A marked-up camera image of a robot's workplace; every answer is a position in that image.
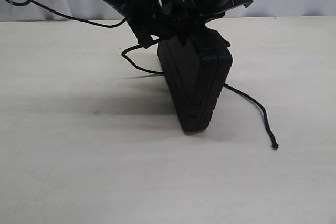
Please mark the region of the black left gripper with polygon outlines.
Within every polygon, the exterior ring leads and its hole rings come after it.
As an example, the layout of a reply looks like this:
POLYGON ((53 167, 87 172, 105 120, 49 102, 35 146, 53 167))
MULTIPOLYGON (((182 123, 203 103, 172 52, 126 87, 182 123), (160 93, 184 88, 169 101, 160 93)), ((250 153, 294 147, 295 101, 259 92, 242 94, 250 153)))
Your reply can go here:
POLYGON ((117 0, 112 6, 126 18, 140 48, 147 49, 158 42, 152 35, 172 38, 187 33, 187 27, 180 20, 159 16, 159 0, 117 0))

